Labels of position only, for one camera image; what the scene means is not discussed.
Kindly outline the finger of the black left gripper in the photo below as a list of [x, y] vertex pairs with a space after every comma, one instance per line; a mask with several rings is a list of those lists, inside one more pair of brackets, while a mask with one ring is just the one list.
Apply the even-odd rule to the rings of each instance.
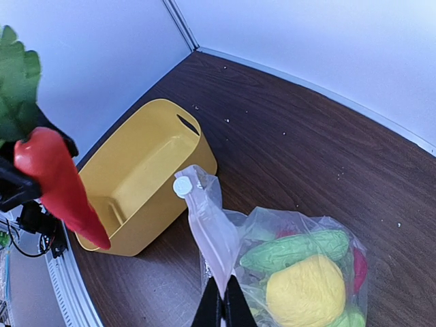
[[47, 127], [59, 133], [70, 153], [71, 158], [77, 157], [79, 155], [79, 152], [74, 140], [71, 137], [69, 137], [66, 133], [64, 133], [62, 130], [60, 130], [57, 126], [55, 126], [52, 122], [50, 122], [50, 120], [42, 112], [39, 106], [36, 107], [37, 107], [37, 125], [41, 127]]
[[1, 211], [8, 212], [42, 195], [40, 184], [1, 157]]

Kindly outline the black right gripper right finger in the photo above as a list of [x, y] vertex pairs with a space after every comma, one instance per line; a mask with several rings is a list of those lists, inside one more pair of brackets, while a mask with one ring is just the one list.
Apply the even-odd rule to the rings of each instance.
[[237, 278], [231, 275], [223, 300], [227, 327], [257, 327]]

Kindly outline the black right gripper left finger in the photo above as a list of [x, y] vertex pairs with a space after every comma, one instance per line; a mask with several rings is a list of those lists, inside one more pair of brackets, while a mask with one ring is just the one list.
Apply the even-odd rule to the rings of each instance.
[[220, 327], [222, 312], [222, 299], [215, 279], [211, 277], [203, 291], [191, 327]]

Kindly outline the orange toy carrot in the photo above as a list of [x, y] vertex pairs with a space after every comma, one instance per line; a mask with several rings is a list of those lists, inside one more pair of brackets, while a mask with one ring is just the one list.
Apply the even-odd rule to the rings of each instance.
[[14, 166], [41, 187], [44, 207], [73, 232], [108, 250], [110, 239], [91, 206], [77, 168], [59, 133], [36, 127], [14, 146]]

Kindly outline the dark green carrot leaves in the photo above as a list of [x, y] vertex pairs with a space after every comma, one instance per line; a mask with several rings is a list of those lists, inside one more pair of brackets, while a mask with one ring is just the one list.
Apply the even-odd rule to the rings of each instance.
[[1, 143], [26, 138], [37, 127], [38, 53], [27, 50], [9, 25], [1, 27]]

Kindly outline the green toy broccoli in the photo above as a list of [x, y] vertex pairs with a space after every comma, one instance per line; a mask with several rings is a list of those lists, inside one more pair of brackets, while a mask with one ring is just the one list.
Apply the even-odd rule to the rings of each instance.
[[348, 235], [342, 230], [320, 230], [270, 240], [248, 250], [240, 259], [244, 268], [260, 273], [275, 273], [312, 255], [340, 260], [349, 247]]

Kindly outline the clear zip top bag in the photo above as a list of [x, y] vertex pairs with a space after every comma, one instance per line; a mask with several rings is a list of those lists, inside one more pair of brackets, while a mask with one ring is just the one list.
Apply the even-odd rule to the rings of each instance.
[[365, 326], [366, 250], [332, 217], [223, 207], [216, 176], [176, 173], [200, 250], [203, 292], [194, 326]]

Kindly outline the yellow toy lemon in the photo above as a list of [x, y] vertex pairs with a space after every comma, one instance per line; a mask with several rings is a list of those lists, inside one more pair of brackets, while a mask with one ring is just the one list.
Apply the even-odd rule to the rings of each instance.
[[266, 286], [267, 309], [280, 326], [327, 326], [345, 303], [343, 273], [325, 255], [273, 273]]

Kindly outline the green toy cabbage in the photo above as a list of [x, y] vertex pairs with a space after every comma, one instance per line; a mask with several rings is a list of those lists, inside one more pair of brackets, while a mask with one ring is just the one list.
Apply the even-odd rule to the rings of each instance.
[[349, 308], [327, 327], [365, 327], [366, 318], [359, 308]]

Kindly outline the red toy apple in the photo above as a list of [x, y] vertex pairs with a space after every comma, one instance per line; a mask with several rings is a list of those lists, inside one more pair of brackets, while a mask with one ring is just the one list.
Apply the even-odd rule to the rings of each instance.
[[354, 247], [354, 293], [357, 294], [366, 280], [367, 259], [358, 248]]

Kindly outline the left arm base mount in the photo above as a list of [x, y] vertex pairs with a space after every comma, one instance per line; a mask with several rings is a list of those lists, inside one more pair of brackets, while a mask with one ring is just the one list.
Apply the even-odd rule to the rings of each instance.
[[48, 211], [35, 201], [27, 202], [23, 205], [21, 214], [17, 218], [18, 226], [21, 230], [30, 234], [39, 234], [38, 243], [39, 253], [25, 253], [12, 240], [15, 248], [28, 258], [38, 258], [46, 255], [49, 251], [54, 259], [61, 257], [68, 250], [67, 239], [62, 222], [55, 218]]

